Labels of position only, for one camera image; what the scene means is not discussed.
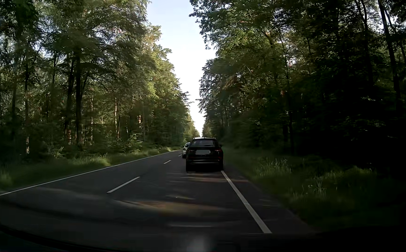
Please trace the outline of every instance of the black car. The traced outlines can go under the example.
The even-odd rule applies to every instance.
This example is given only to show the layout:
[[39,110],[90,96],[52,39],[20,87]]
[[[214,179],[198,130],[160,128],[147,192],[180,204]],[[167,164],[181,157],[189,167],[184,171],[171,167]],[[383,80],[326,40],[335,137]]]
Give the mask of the black car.
[[209,137],[194,138],[186,151],[186,172],[197,165],[205,169],[223,170],[222,145],[217,139]]

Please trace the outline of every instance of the road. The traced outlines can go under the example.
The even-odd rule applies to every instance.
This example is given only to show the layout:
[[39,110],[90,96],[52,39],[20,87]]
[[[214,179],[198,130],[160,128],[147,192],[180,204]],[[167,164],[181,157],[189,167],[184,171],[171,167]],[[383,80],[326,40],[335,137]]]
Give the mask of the road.
[[185,171],[181,152],[117,165],[0,196],[0,222],[101,248],[164,248],[189,234],[308,234],[312,230],[235,168]]

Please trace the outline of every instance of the license plate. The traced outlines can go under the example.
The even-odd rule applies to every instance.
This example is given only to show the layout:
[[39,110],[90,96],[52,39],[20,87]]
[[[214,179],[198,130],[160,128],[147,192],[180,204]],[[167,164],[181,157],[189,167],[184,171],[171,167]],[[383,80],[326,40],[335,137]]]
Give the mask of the license plate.
[[209,155],[209,154],[211,154],[211,151],[210,150],[197,150],[195,152],[195,154],[196,155]]

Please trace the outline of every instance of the sky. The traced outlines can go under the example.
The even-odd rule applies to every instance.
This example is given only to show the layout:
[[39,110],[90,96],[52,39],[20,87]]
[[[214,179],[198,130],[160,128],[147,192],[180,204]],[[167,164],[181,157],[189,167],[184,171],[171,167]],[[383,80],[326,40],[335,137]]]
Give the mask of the sky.
[[172,53],[167,57],[175,66],[174,73],[180,80],[183,92],[189,92],[190,116],[195,128],[203,129],[204,117],[200,114],[198,101],[199,80],[203,75],[202,67],[206,60],[215,57],[214,50],[206,50],[200,35],[196,18],[189,17],[192,5],[189,0],[150,0],[147,7],[147,18],[152,25],[161,26],[159,43],[169,48]]

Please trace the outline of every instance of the tall grass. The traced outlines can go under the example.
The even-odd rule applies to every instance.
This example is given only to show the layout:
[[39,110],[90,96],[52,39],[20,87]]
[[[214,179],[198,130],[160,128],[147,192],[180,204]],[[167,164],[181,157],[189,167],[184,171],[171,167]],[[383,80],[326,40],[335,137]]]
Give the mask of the tall grass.
[[0,165],[0,192],[146,158],[175,149],[177,148],[159,147],[144,149],[138,152],[112,155],[90,155],[72,159],[54,158],[46,162],[35,164]]
[[278,156],[224,147],[227,163],[308,224],[322,230],[403,222],[406,183],[371,169],[338,165],[317,156]]

